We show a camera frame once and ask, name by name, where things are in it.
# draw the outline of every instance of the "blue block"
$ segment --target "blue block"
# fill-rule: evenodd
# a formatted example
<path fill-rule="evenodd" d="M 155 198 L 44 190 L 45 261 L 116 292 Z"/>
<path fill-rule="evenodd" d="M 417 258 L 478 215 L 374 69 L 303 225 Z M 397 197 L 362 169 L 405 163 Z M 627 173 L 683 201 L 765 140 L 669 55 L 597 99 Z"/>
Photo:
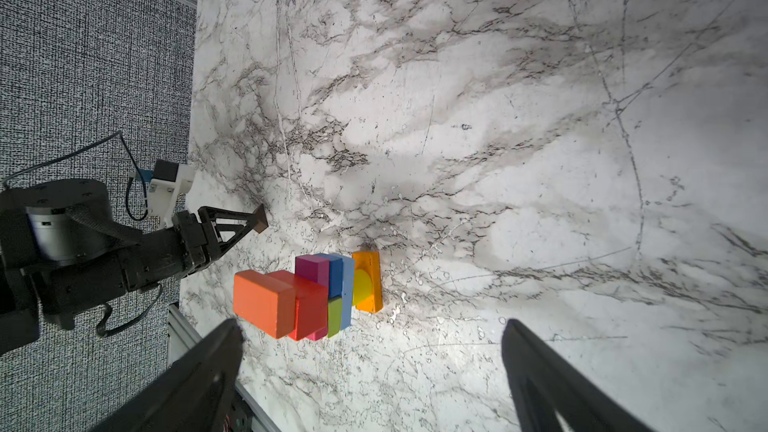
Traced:
<path fill-rule="evenodd" d="M 328 258 L 340 258 L 343 263 L 341 285 L 341 330 L 352 322 L 352 289 L 355 287 L 355 259 L 339 254 L 328 254 Z"/>
<path fill-rule="evenodd" d="M 315 254 L 316 257 L 327 258 L 328 264 L 328 298 L 341 297 L 344 274 L 344 261 L 341 257 L 330 254 Z"/>

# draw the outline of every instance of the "textured gray fabric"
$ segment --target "textured gray fabric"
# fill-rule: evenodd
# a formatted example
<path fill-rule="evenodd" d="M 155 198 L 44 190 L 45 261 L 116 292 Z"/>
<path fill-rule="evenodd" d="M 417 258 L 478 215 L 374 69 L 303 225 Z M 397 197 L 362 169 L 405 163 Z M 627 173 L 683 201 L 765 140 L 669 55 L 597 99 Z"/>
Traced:
<path fill-rule="evenodd" d="M 143 168 L 186 162 L 194 54 L 194 9 L 173 0 L 0 0 L 0 176 L 123 130 Z M 55 178 L 105 182 L 112 213 L 123 207 L 130 162 L 113 139 L 80 157 L 12 182 Z M 131 204 L 139 215 L 140 186 Z M 42 322 L 41 338 L 0 357 L 0 430 L 86 430 L 166 366 L 166 292 L 139 324 L 100 339 L 101 308 L 75 330 Z M 154 292 L 113 301 L 108 327 L 144 310 Z"/>

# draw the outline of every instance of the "stack of blocks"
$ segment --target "stack of blocks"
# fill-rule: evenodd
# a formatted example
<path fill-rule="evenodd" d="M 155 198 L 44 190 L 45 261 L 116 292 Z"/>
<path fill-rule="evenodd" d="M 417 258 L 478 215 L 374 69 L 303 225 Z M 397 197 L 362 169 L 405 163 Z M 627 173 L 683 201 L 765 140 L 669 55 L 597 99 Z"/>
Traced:
<path fill-rule="evenodd" d="M 350 326 L 352 306 L 382 309 L 379 253 L 296 257 L 295 274 L 235 274 L 234 312 L 274 338 L 319 341 Z"/>

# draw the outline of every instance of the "orange block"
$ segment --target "orange block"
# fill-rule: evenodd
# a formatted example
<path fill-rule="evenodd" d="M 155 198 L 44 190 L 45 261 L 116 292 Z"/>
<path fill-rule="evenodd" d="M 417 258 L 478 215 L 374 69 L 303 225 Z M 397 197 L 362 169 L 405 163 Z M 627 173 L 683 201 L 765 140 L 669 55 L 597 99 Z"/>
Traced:
<path fill-rule="evenodd" d="M 281 338 L 296 322 L 296 291 L 289 284 L 246 270 L 235 274 L 234 312 L 248 322 Z"/>
<path fill-rule="evenodd" d="M 328 287 L 288 271 L 270 272 L 273 277 L 296 291 L 296 321 L 288 337 L 300 341 L 304 337 L 328 326 Z"/>
<path fill-rule="evenodd" d="M 373 294 L 360 301 L 355 307 L 357 310 L 370 312 L 372 314 L 382 310 L 382 274 L 379 264 L 379 253 L 377 251 L 364 250 L 354 252 L 352 258 L 355 259 L 355 271 L 362 270 L 367 273 L 373 284 Z"/>

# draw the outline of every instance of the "green block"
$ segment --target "green block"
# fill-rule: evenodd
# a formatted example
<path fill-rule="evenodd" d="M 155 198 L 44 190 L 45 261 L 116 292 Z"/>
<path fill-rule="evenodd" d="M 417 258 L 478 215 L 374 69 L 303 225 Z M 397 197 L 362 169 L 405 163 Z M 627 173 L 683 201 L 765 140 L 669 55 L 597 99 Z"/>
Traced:
<path fill-rule="evenodd" d="M 333 337 L 341 330 L 341 297 L 328 299 L 328 335 Z"/>

